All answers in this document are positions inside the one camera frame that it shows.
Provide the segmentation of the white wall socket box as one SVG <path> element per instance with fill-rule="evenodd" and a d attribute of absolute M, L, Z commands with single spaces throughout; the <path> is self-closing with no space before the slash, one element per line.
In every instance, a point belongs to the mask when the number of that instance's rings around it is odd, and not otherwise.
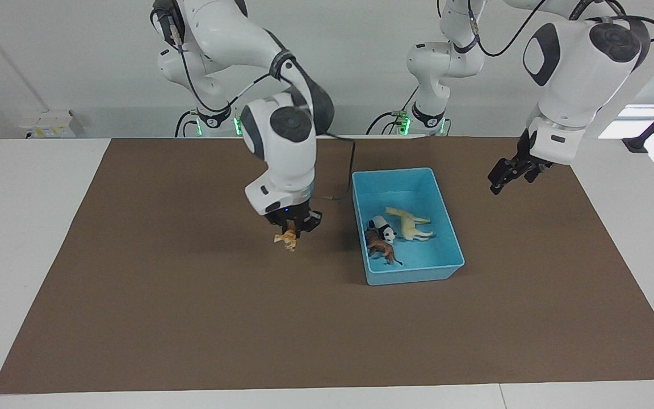
<path fill-rule="evenodd" d="M 18 121 L 25 138 L 84 137 L 83 125 L 71 110 L 25 111 Z"/>

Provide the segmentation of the orange striped tiger toy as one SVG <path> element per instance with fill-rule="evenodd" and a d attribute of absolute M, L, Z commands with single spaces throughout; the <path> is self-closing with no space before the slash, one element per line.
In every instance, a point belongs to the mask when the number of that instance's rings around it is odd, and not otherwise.
<path fill-rule="evenodd" d="M 296 231 L 293 229 L 288 229 L 286 232 L 281 233 L 281 235 L 275 235 L 273 239 L 273 243 L 282 243 L 283 248 L 291 253 L 296 250 L 297 242 Z"/>

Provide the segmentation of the brown table mat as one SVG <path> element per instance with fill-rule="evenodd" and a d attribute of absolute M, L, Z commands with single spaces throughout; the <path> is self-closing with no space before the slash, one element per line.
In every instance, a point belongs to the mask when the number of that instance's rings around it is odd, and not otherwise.
<path fill-rule="evenodd" d="M 362 140 L 431 168 L 466 262 L 371 286 L 350 200 L 295 252 L 239 140 L 110 142 L 0 371 L 0 394 L 654 379 L 654 311 L 571 169 L 499 196 L 515 140 Z"/>

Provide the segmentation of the light blue storage box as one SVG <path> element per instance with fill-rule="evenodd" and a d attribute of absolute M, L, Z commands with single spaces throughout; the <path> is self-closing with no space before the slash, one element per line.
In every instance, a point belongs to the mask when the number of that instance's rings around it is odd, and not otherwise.
<path fill-rule="evenodd" d="M 465 259 L 452 227 L 438 181 L 429 168 L 374 170 L 353 173 L 353 204 L 360 237 L 362 261 L 369 285 L 443 280 L 464 266 Z M 419 224 L 420 231 L 433 231 L 428 241 L 405 240 L 400 233 L 400 218 L 388 215 L 387 207 L 431 220 Z M 392 244 L 397 262 L 389 265 L 380 253 L 368 257 L 365 230 L 376 215 L 385 217 L 397 238 Z"/>

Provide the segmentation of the brown bison toy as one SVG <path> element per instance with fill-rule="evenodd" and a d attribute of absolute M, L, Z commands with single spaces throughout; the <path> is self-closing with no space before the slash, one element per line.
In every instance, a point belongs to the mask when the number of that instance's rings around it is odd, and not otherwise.
<path fill-rule="evenodd" d="M 374 229 L 365 230 L 365 241 L 368 257 L 372 257 L 374 254 L 380 253 L 382 257 L 387 260 L 389 265 L 394 264 L 394 262 L 397 262 L 400 266 L 403 265 L 403 263 L 396 258 L 395 250 L 392 244 L 389 244 L 384 239 L 381 239 L 378 231 Z"/>

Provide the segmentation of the black and white panda toy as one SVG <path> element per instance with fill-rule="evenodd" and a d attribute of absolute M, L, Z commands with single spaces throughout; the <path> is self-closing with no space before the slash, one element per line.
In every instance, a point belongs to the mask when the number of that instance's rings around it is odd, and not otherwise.
<path fill-rule="evenodd" d="M 381 215 L 376 215 L 371 218 L 371 220 L 368 221 L 368 227 L 371 230 L 375 230 L 378 233 L 379 238 L 382 241 L 385 241 L 385 243 L 393 244 L 397 238 L 397 233 L 394 228 L 392 228 L 385 217 Z"/>

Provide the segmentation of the cream white horse toy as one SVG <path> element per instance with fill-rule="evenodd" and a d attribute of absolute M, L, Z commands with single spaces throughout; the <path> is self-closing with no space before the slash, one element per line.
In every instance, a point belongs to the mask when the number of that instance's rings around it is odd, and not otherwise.
<path fill-rule="evenodd" d="M 412 213 L 394 207 L 387 207 L 385 212 L 388 215 L 393 215 L 400 218 L 400 233 L 405 240 L 411 241 L 416 239 L 418 241 L 428 241 L 429 238 L 434 236 L 433 231 L 420 231 L 416 227 L 419 224 L 431 223 L 431 220 L 429 219 L 416 217 Z"/>

